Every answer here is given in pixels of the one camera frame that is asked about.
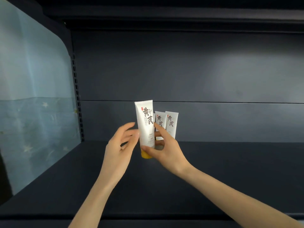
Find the facial cleanser tube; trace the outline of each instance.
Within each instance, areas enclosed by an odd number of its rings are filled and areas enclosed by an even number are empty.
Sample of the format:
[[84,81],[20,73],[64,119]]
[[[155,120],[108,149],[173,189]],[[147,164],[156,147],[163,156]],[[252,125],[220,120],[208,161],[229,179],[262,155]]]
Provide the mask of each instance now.
[[[154,125],[153,125],[153,101],[136,101],[136,116],[139,129],[139,143],[141,146],[155,148]],[[143,158],[152,158],[141,149]]]
[[166,130],[175,139],[178,113],[166,111],[166,114],[167,114]]
[[[156,115],[156,117],[155,117],[155,122],[156,122],[158,125],[160,125],[160,126],[166,128],[167,113],[155,111],[155,115]],[[156,140],[163,140],[163,137],[156,137]]]

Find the forearm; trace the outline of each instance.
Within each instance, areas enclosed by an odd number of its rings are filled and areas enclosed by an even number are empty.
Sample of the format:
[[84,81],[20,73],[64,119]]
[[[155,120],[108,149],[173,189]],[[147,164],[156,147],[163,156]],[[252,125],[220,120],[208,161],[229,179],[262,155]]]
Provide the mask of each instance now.
[[183,171],[180,177],[243,227],[302,227],[289,216],[223,184],[193,166]]
[[98,178],[69,228],[96,228],[111,192],[112,187]]

